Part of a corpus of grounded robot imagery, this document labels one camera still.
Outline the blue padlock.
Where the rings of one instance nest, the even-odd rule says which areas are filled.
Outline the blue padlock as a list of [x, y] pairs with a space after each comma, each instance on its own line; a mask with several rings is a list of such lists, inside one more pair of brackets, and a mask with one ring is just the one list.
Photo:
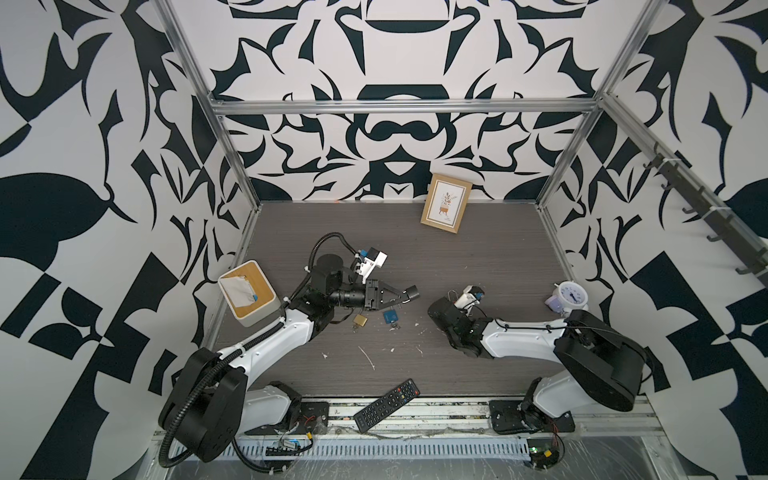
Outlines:
[[391, 329], [399, 329], [399, 316], [396, 310], [389, 309], [383, 312], [383, 318], [385, 320], [385, 323], [391, 328]]

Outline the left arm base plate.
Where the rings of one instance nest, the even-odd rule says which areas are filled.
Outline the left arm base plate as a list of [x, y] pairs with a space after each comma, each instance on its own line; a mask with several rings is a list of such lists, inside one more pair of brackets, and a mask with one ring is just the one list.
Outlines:
[[265, 425], [247, 430], [246, 435], [325, 434], [328, 430], [330, 404], [325, 401], [303, 401], [301, 406], [291, 406], [286, 417], [276, 425]]

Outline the small black padlock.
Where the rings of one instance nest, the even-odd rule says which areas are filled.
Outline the small black padlock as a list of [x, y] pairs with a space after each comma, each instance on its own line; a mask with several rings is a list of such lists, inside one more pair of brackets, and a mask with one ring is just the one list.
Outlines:
[[415, 285], [413, 285], [413, 286], [410, 286], [410, 287], [406, 288], [403, 291], [403, 296], [404, 296], [404, 302], [408, 303], [408, 302], [410, 302], [412, 300], [417, 299], [420, 296], [420, 293], [419, 293], [418, 288]]

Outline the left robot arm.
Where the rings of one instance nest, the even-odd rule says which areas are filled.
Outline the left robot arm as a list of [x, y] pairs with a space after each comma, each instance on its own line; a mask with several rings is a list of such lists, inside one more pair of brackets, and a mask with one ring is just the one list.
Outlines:
[[240, 434], [292, 426], [301, 396], [280, 382], [258, 391], [251, 385], [334, 323], [336, 309], [378, 311], [419, 297], [416, 286], [397, 288], [373, 278], [373, 270], [386, 260], [375, 248], [352, 249], [350, 264], [338, 255], [318, 253], [326, 241], [342, 237], [327, 233], [316, 242], [305, 277], [282, 300], [276, 320], [239, 343], [219, 351], [201, 348], [189, 357], [159, 414], [158, 425], [165, 432], [158, 452], [161, 467], [172, 468], [190, 456], [209, 462], [227, 447], [242, 457], [236, 441]]

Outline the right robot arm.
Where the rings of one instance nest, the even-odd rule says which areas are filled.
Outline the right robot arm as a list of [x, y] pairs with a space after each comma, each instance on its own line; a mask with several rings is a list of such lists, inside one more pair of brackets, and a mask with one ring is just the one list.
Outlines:
[[452, 348], [477, 358], [532, 358], [558, 363], [563, 371], [532, 383], [526, 400], [537, 414], [555, 419], [574, 408], [599, 404], [614, 411], [634, 408], [648, 355], [586, 310], [549, 322], [472, 318], [441, 298], [428, 316]]

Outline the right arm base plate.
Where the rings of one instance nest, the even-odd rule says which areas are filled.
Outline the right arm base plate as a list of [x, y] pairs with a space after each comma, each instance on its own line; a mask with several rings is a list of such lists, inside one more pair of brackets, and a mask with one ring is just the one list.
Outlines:
[[499, 435], [538, 432], [573, 433], [576, 430], [570, 412], [552, 418], [522, 400], [491, 400], [488, 406], [491, 428]]

